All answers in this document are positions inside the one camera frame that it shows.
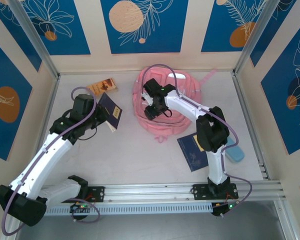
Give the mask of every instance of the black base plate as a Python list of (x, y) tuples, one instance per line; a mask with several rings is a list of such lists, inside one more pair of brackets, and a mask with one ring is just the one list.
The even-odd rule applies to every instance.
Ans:
[[(105, 196), (105, 187), (104, 186), (88, 186), (87, 197), (92, 195), (87, 199), (90, 203), (103, 203)], [(64, 203), (75, 203), (75, 201), (64, 201)]]
[(194, 184), (191, 193), (194, 195), (194, 200), (225, 200), (227, 193), (235, 199), (239, 198), (237, 186), (234, 183), (230, 183), (226, 190), (217, 196), (209, 191), (208, 184)]

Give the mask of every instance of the small booklet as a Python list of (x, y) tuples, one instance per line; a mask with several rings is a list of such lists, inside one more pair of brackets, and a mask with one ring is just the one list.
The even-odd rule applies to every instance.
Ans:
[(118, 129), (122, 109), (118, 107), (118, 105), (114, 101), (112, 101), (112, 99), (106, 93), (102, 94), (99, 100), (99, 104), (105, 107), (105, 109), (109, 113), (106, 124), (108, 124), (112, 132), (116, 131)]
[(117, 86), (112, 78), (108, 78), (103, 81), (99, 81), (97, 83), (86, 86), (90, 89), (95, 95), (102, 94), (104, 92), (116, 89)]
[(177, 139), (191, 172), (208, 166), (206, 151), (199, 145), (197, 133)]

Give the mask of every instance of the dark blue book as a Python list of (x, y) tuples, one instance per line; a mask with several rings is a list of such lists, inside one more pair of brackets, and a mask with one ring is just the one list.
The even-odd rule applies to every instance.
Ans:
[(122, 109), (118, 107), (118, 105), (114, 101), (112, 101), (112, 99), (106, 93), (102, 94), (99, 100), (99, 104), (105, 107), (105, 109), (109, 113), (109, 117), (106, 123), (108, 124), (111, 131), (114, 132), (118, 129)]
[(206, 151), (199, 145), (197, 133), (177, 139), (191, 172), (208, 166)]

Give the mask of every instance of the white table surface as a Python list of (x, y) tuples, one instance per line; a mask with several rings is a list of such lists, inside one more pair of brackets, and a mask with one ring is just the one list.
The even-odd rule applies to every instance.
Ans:
[[(201, 80), (207, 72), (189, 73)], [(77, 175), (92, 185), (156, 184), (206, 182), (209, 167), (190, 171), (177, 139), (196, 131), (189, 128), (168, 138), (164, 143), (154, 140), (154, 135), (143, 129), (134, 115), (132, 88), (139, 71), (108, 72), (85, 75), (62, 75), (49, 119), (50, 128), (57, 118), (71, 109), (71, 91), (107, 78), (113, 78), (118, 91), (107, 94), (123, 109), (118, 130), (111, 132), (104, 123), (97, 127), (97, 134), (76, 144), (57, 163), (46, 185), (62, 182), (68, 176)], [(248, 132), (235, 86), (229, 72), (217, 72), (202, 85), (202, 104), (222, 109), (226, 121), (239, 136), (239, 146), (245, 153), (240, 163), (225, 160), (229, 174), (248, 180), (262, 180), (261, 170)], [(93, 134), (89, 130), (84, 137)]]

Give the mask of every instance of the purple cable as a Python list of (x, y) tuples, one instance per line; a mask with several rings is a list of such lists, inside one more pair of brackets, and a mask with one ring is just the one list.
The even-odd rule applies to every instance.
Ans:
[[(96, 106), (97, 106), (97, 99), (96, 99), (96, 96), (95, 94), (88, 88), (86, 87), (83, 87), (83, 86), (79, 86), (79, 87), (76, 87), (75, 89), (72, 90), (71, 92), (71, 99), (74, 100), (74, 92), (78, 89), (84, 89), (84, 90), (87, 90), (92, 96), (93, 96), (93, 107), (92, 107), (92, 110), (91, 112), (84, 118), (82, 119), (81, 121), (79, 121), (78, 123), (76, 123), (75, 125), (69, 127), (68, 129), (64, 130), (60, 135), (58, 135), (46, 148), (45, 150), (48, 150), (49, 148), (51, 148), (51, 146), (56, 142), (58, 141), (63, 135), (65, 135), (66, 133), (68, 133), (69, 131), (71, 131), (72, 129), (75, 129), (76, 127), (78, 127), (79, 125), (81, 125), (82, 123), (84, 123), (88, 118), (91, 117), (91, 115), (94, 113), (95, 109), (96, 109)], [(36, 160), (33, 162), (33, 164), (30, 166), (30, 168), (28, 169), (28, 171), (24, 174), (23, 178), (21, 179), (21, 183), (23, 183), (27, 177), (29, 176), (29, 174), (31, 173), (31, 171), (35, 168), (35, 166), (37, 165), (37, 163), (40, 161), (40, 159), (43, 157), (43, 155), (45, 154), (46, 152), (43, 151), (40, 153), (40, 155), (36, 158)], [(2, 217), (2, 221), (1, 221), (1, 230), (2, 230), (2, 233), (5, 235), (5, 236), (12, 236), (14, 234), (16, 234), (25, 224), (23, 223), (22, 225), (20, 225), (16, 230), (14, 230), (13, 232), (7, 232), (6, 230), (6, 220), (7, 220), (7, 215), (8, 215), (8, 211), (9, 211), (9, 208), (11, 206), (11, 203), (12, 201), (14, 200), (15, 196), (17, 195), (19, 189), (21, 188), (21, 184), (19, 184), (15, 190), (13, 191), (6, 207), (5, 207), (5, 210), (4, 210), (4, 213), (3, 213), (3, 217)]]
[[(207, 110), (201, 108), (200, 105), (197, 105), (197, 104), (193, 103), (192, 101), (189, 101), (188, 99), (183, 98), (183, 96), (180, 95), (180, 93), (179, 93), (179, 91), (178, 91), (178, 85), (177, 85), (178, 83), (177, 83), (177, 76), (176, 76), (176, 73), (175, 73), (175, 71), (174, 71), (171, 67), (169, 67), (168, 65), (158, 63), (158, 64), (154, 64), (154, 65), (149, 66), (149, 67), (144, 71), (144, 73), (143, 73), (143, 75), (142, 75), (142, 81), (141, 81), (141, 84), (142, 84), (142, 88), (141, 88), (142, 91), (141, 91), (141, 92), (142, 92), (142, 93), (144, 93), (143, 85), (144, 85), (144, 79), (145, 79), (146, 73), (149, 71), (149, 69), (151, 69), (151, 68), (153, 68), (153, 67), (157, 67), (157, 66), (165, 67), (165, 68), (169, 69), (169, 70), (172, 72), (173, 77), (174, 77), (175, 91), (176, 91), (176, 94), (177, 94), (181, 99), (183, 99), (183, 100), (186, 101), (187, 103), (191, 104), (192, 106), (198, 108), (200, 111), (202, 111), (202, 112), (204, 112), (204, 113), (206, 113), (206, 114), (209, 114), (210, 116), (214, 117), (215, 119), (217, 119), (218, 121), (220, 121), (221, 123), (223, 123), (223, 124), (224, 124), (224, 125), (225, 125), (232, 133), (233, 133), (233, 135), (234, 135), (234, 137), (235, 137), (235, 143), (232, 144), (232, 145), (225, 146), (224, 148), (222, 148), (222, 149), (221, 149), (221, 153), (223, 153), (226, 149), (235, 147), (235, 146), (237, 146), (237, 145), (239, 144), (239, 138), (238, 138), (238, 135), (236, 134), (235, 130), (234, 130), (234, 129), (226, 122), (226, 121), (224, 121), (224, 120), (223, 120), (222, 118), (220, 118), (219, 116), (213, 114), (212, 112), (207, 111)], [(234, 208), (232, 208), (232, 210), (233, 210), (233, 209), (235, 209), (236, 207), (238, 207), (241, 203), (243, 203), (243, 202), (250, 196), (250, 194), (251, 194), (251, 192), (252, 192), (252, 189), (253, 189), (253, 186), (252, 186), (252, 183), (251, 183), (249, 180), (247, 180), (247, 179), (244, 179), (244, 178), (241, 178), (241, 177), (237, 177), (237, 176), (232, 176), (232, 175), (226, 173), (226, 170), (225, 170), (225, 160), (224, 160), (224, 155), (223, 155), (223, 154), (221, 154), (221, 165), (222, 165), (222, 171), (223, 171), (223, 173), (224, 173), (226, 176), (228, 176), (228, 177), (230, 177), (230, 178), (233, 178), (233, 179), (240, 180), (240, 181), (244, 181), (244, 182), (246, 182), (246, 183), (248, 183), (248, 184), (250, 185), (250, 190), (249, 190), (249, 192), (247, 193), (247, 195), (246, 195), (246, 196), (245, 196), (245, 197), (244, 197), (244, 198), (243, 198), (243, 199), (242, 199), (242, 200), (241, 200)]]
[(88, 202), (87, 200), (83, 200), (83, 199), (79, 199), (79, 198), (69, 198), (68, 200), (69, 200), (69, 201), (77, 201), (77, 202), (86, 203), (86, 204), (88, 204), (91, 208), (93, 208), (94, 210), (96, 210), (96, 212), (98, 213), (98, 217), (97, 217), (95, 220), (93, 220), (93, 221), (78, 221), (78, 220), (75, 219), (75, 216), (74, 216), (75, 212), (77, 212), (77, 210), (80, 209), (80, 208), (78, 207), (78, 208), (76, 208), (76, 209), (72, 212), (72, 214), (71, 214), (71, 217), (73, 218), (73, 220), (76, 220), (76, 222), (81, 223), (81, 224), (93, 224), (93, 223), (96, 223), (96, 222), (99, 221), (99, 219), (100, 219), (100, 212), (99, 212), (99, 209), (98, 209), (95, 205), (93, 205), (91, 202)]

